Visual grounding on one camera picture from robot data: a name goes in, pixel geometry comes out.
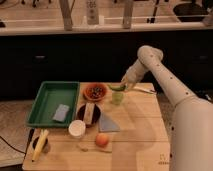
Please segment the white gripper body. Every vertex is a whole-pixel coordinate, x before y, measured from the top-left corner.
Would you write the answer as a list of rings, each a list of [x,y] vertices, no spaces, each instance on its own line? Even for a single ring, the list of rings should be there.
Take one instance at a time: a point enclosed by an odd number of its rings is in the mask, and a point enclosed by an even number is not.
[[[144,75],[148,72],[148,69],[139,61],[130,66],[125,74],[125,81],[130,84],[136,84],[140,82]]]

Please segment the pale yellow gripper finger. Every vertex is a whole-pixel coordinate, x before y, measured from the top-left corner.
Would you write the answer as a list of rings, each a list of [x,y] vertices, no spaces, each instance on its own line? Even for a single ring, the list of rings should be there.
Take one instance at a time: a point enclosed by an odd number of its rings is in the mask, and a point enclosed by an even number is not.
[[[121,79],[121,82],[120,82],[120,85],[123,87],[128,87],[128,79],[126,76],[123,76],[122,79]]]

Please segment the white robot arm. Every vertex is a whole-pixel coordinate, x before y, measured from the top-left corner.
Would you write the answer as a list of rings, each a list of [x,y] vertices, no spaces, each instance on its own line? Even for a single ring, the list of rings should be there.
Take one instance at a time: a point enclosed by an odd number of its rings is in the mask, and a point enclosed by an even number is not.
[[[150,71],[174,107],[169,171],[213,171],[213,103],[199,98],[162,59],[160,49],[141,46],[121,83],[131,90]]]

